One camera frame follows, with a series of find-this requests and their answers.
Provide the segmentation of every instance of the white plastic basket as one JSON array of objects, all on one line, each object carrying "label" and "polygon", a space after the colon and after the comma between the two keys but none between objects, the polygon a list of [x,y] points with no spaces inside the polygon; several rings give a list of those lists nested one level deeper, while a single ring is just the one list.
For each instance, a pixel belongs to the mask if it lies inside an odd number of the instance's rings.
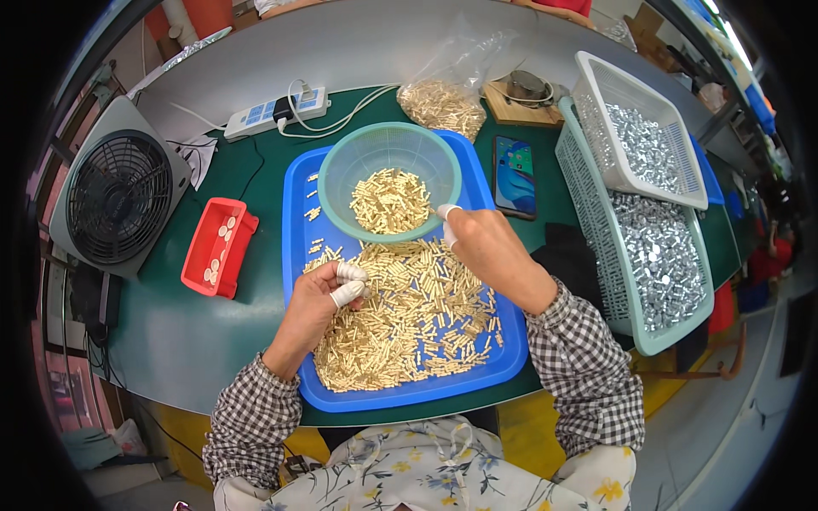
[{"label": "white plastic basket", "polygon": [[648,332],[642,319],[639,290],[633,278],[633,267],[627,256],[616,213],[594,162],[591,148],[582,134],[579,119],[572,108],[573,100],[564,97],[560,100],[559,107],[565,124],[555,153],[573,206],[577,210],[582,233],[599,261],[597,279],[604,305],[602,315],[611,331],[633,336],[639,353],[655,355],[692,332],[713,310],[712,275],[699,220],[692,208],[685,208],[687,229],[699,254],[699,274],[702,276],[704,298],[693,316],[687,320],[669,328]]},{"label": "white plastic basket", "polygon": [[[587,52],[577,52],[576,59],[580,78],[571,94],[605,186],[611,190],[707,209],[708,196],[702,171],[679,110],[647,84],[615,65]],[[676,158],[678,193],[642,181],[631,171],[605,103],[636,109],[644,118],[658,123],[663,129],[667,136],[665,143]]]}]

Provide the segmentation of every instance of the red tray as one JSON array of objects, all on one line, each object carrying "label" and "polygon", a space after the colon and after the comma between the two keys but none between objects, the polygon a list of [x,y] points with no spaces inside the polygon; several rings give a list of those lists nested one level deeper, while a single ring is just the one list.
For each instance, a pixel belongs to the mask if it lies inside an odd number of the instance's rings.
[{"label": "red tray", "polygon": [[[221,226],[227,227],[231,217],[236,218],[236,223],[232,229],[228,229],[230,239],[225,241],[225,236],[218,232]],[[218,295],[232,300],[236,296],[241,263],[256,227],[258,217],[248,213],[247,204],[223,197],[209,200],[193,234],[191,247],[187,250],[182,283],[204,296]],[[215,284],[205,280],[205,269],[211,268],[213,260],[218,261]]]}]

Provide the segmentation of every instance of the blue tray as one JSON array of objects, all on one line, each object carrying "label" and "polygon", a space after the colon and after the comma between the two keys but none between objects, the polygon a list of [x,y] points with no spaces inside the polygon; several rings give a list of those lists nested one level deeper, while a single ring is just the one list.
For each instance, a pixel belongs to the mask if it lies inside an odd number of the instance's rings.
[{"label": "blue tray", "polygon": [[704,181],[704,189],[708,193],[708,204],[719,204],[723,206],[724,195],[721,193],[721,187],[718,185],[716,174],[713,173],[713,168],[710,166],[708,157],[704,153],[702,146],[693,138],[693,135],[690,135],[690,142],[693,143],[693,151],[696,153],[696,159],[699,161],[699,168],[702,169],[702,181]]},{"label": "blue tray", "polygon": [[[435,131],[455,151],[461,165],[463,187],[457,201],[463,209],[494,209],[492,195],[488,189],[483,168],[474,152],[474,147],[462,135],[454,132]],[[321,214],[309,222],[303,214],[319,205],[318,194],[307,199],[307,194],[317,190],[317,182],[308,182],[307,178],[318,173],[321,162],[330,152],[331,147],[311,150],[296,158],[287,169],[284,177],[284,199],[281,206],[281,260],[284,276],[284,303],[290,304],[293,283],[301,275],[304,264],[320,253],[307,254],[312,240],[324,238],[324,246],[333,250],[343,246],[341,255],[352,258],[361,252],[358,241],[345,235],[330,223],[326,215]],[[433,236],[443,237],[443,228],[438,227],[425,240]],[[332,392],[325,388],[315,371],[312,354],[307,355],[299,369],[301,393],[304,398],[319,410],[327,412],[349,412],[374,410],[391,406],[404,406],[443,397],[455,396],[480,388],[491,387],[513,378],[523,368],[528,355],[523,313],[511,301],[495,295],[497,299],[497,316],[500,317],[503,333],[503,347],[498,348],[492,341],[492,350],[488,353],[485,365],[477,365],[465,373],[451,376],[431,376],[420,382],[407,382],[399,387],[378,391]],[[442,336],[447,329],[438,329]],[[474,345],[482,351],[488,334],[478,336]]]}]

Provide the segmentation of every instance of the green plastic colander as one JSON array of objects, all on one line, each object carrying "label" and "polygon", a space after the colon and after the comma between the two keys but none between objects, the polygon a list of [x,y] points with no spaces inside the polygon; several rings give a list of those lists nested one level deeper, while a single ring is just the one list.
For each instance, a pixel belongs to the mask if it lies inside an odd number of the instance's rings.
[{"label": "green plastic colander", "polygon": [[343,233],[369,243],[416,240],[441,224],[430,214],[422,226],[400,234],[375,234],[361,227],[349,207],[353,190],[383,168],[400,168],[426,183],[437,209],[455,204],[461,192],[461,168],[451,147],[435,133],[409,123],[378,123],[349,133],[324,158],[318,173],[322,212]]}]

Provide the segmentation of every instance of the phone screen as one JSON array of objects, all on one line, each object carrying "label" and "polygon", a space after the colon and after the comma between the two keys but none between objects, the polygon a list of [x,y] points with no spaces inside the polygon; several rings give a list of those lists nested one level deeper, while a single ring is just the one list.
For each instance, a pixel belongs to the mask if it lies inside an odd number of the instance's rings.
[{"label": "phone screen", "polygon": [[494,203],[500,208],[536,215],[531,146],[506,137],[495,137],[494,144]]}]

